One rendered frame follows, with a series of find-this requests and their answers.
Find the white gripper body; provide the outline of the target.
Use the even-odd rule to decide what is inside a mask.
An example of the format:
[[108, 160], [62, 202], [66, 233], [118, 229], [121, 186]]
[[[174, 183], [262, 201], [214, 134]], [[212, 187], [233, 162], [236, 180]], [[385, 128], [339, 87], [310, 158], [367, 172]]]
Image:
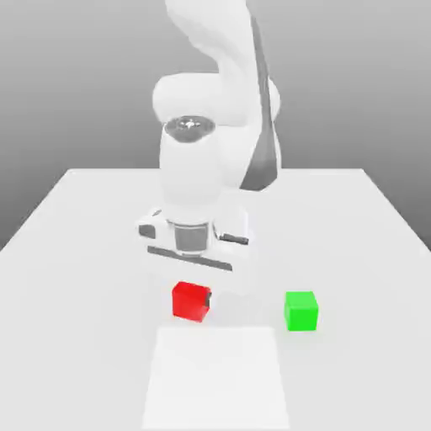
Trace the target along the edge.
[[199, 256], [185, 257], [152, 245], [146, 246], [145, 269], [161, 285], [185, 281], [211, 289], [232, 289], [237, 268], [232, 246], [214, 246]]

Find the small red cube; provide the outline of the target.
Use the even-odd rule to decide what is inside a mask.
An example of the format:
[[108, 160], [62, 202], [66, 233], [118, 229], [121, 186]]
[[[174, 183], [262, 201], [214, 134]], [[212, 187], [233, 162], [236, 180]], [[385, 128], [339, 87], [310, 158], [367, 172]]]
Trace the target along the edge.
[[193, 322], [203, 322], [208, 312], [204, 305], [209, 287], [179, 281], [172, 289], [173, 315]]

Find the small green cube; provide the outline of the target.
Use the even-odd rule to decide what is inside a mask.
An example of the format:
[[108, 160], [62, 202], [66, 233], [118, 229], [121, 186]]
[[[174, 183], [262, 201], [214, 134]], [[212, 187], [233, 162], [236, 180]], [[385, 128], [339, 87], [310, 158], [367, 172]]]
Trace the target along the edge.
[[289, 331], [308, 332], [317, 329], [319, 306], [312, 291], [285, 293], [285, 324]]

